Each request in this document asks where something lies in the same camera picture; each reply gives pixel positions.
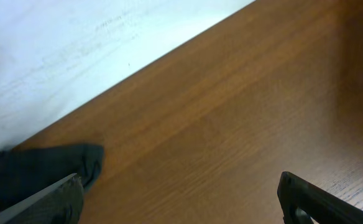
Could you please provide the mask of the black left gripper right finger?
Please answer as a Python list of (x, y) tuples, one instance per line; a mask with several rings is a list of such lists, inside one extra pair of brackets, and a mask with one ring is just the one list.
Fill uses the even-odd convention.
[(277, 196), (285, 224), (363, 224), (363, 211), (284, 171)]

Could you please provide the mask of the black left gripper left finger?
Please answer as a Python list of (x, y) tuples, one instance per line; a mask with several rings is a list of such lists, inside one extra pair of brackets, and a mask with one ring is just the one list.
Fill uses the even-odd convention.
[(84, 204), (81, 177), (70, 174), (0, 212), (0, 224), (77, 224)]

